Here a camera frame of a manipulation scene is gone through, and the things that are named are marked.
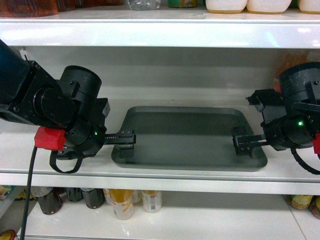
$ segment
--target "white container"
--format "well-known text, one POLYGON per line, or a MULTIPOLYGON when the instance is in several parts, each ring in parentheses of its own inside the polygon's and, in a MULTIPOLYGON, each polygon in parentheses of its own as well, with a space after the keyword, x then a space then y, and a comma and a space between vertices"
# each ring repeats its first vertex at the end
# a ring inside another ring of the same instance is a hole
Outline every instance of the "white container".
POLYGON ((213 14, 238 14, 245 9, 248 0, 205 0, 206 8, 213 14))
POLYGON ((282 14, 291 0, 248 0, 246 8, 253 14, 282 14))
POLYGON ((299 0, 298 7, 304 14, 320 14, 320 0, 299 0))
POLYGON ((162 193, 155 190, 142 190, 143 208, 149 213, 156 213, 162 206, 162 193))

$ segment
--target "black cable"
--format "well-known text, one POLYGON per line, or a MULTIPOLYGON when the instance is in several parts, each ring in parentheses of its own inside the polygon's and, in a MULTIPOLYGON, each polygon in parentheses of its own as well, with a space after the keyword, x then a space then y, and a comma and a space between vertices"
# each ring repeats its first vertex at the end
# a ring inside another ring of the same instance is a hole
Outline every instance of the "black cable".
POLYGON ((25 240, 27 218, 28 218, 28 211, 29 211, 29 202, 30 202, 31 180, 32 180, 32 174, 33 174, 33 171, 34 171, 34 164, 35 164, 37 149, 38 148, 36 146, 33 147, 32 155, 31 155, 31 159, 30 159, 28 180, 27 180, 27 183, 26 183, 26 197, 25 197, 25 202, 24 202, 24 210, 23 210, 23 217, 22 217, 20 240, 25 240))
POLYGON ((294 159, 298 162, 298 164, 303 167, 305 170, 307 170, 309 173, 312 173, 314 175, 320 175, 320 171, 317 169, 314 169, 313 167, 309 166, 305 161, 302 160, 302 158, 297 153, 296 149, 291 149, 291 153, 294 156, 294 159))

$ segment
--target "metal tray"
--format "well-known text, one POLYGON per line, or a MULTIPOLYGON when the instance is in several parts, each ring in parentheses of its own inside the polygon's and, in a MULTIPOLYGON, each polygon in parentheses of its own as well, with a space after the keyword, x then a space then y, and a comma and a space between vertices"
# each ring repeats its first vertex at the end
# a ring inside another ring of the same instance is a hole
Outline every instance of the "metal tray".
POLYGON ((268 160, 261 147, 249 156, 237 156, 231 128, 245 126, 245 116, 233 108, 136 106, 130 108, 122 128, 136 134, 133 158, 111 157, 121 167, 253 172, 268 160))

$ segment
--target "black strap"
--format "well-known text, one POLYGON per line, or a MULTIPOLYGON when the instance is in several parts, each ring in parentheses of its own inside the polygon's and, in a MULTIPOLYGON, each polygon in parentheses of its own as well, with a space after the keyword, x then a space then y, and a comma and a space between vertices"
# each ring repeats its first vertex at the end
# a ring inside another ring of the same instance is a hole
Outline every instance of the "black strap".
POLYGON ((51 151, 49 164, 53 168, 53 170, 55 170, 61 174, 74 174, 74 173, 78 172, 78 170, 80 169, 80 166, 82 164, 82 160, 86 157, 83 154, 78 154, 78 159, 76 161, 74 168, 70 171, 62 171, 57 166, 57 156, 58 156, 58 151, 51 151))
POLYGON ((302 160, 302 158, 298 155, 296 149, 291 148, 291 153, 294 156, 294 159, 298 162, 298 164, 301 167, 303 167, 309 173, 312 173, 314 175, 320 175, 320 171, 319 170, 314 169, 313 167, 309 166, 305 161, 302 160))

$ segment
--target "bottle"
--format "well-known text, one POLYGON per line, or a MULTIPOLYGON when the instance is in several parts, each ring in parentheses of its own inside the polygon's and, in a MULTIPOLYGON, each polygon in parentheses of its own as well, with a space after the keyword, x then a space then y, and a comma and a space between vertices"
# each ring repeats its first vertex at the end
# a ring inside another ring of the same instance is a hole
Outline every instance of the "bottle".
POLYGON ((245 9, 248 0, 206 0, 205 5, 209 13, 238 14, 245 9))
POLYGON ((127 189, 109 189, 112 208, 116 217, 120 220, 127 220, 134 214, 134 203, 132 199, 132 190, 127 189))
POLYGON ((78 187, 65 187, 66 196, 70 202, 79 202, 80 200, 84 199, 82 195, 82 191, 78 187))
POLYGON ((103 189, 103 194, 104 194, 105 201, 108 204, 112 205, 112 200, 111 200, 109 189, 108 188, 103 189))
POLYGON ((149 213, 156 213, 162 206, 162 192, 157 190, 142 190, 143 208, 149 213))
POLYGON ((140 190, 132 190, 132 201, 134 204, 137 204, 141 201, 142 194, 140 190))
POLYGON ((60 210, 62 200, 57 192, 53 191, 53 187, 49 186, 32 186, 31 193, 39 203, 42 212, 51 215, 60 210))
POLYGON ((195 8, 197 0, 168 0, 169 8, 195 8))
POLYGON ((32 18, 56 14, 57 0, 0 0, 0 17, 32 18))
POLYGON ((282 14, 291 0, 248 0, 246 8, 252 14, 282 14))
POLYGON ((304 14, 320 14, 320 0, 299 0, 298 6, 304 14))
POLYGON ((67 12, 76 8, 75 0, 57 0, 58 11, 67 12))
POLYGON ((295 209, 307 209, 311 203, 313 195, 287 195, 287 203, 295 209))
POLYGON ((311 204, 309 205, 309 210, 313 216, 320 219, 320 196, 315 196, 312 199, 311 204))
POLYGON ((99 208, 105 201, 104 192, 100 188, 81 188, 85 204, 90 209, 99 208))
POLYGON ((161 0, 129 0, 131 10, 157 10, 161 0))

